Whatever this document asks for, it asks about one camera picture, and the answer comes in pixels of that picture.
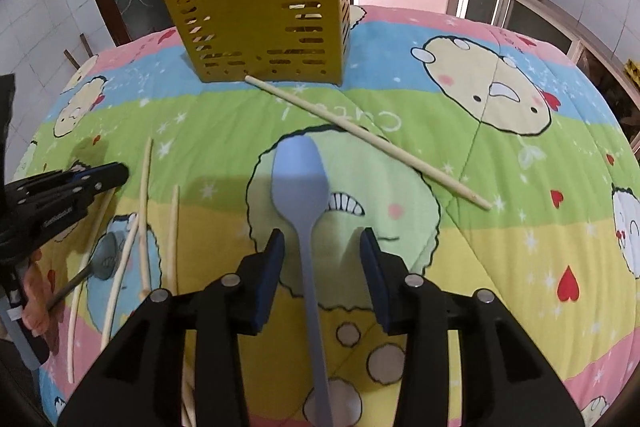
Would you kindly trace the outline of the person left hand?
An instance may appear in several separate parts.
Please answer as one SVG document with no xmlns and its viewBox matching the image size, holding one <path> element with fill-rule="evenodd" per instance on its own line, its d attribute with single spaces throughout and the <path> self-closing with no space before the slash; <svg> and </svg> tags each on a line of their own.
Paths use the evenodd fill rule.
<svg viewBox="0 0 640 427">
<path fill-rule="evenodd" d="M 40 267 L 42 252 L 34 251 L 30 256 L 30 265 L 23 280 L 27 298 L 22 320 L 35 337 L 42 337 L 63 321 L 64 306 L 59 303 L 49 309 L 48 303 L 55 294 L 55 272 L 43 273 Z"/>
</svg>

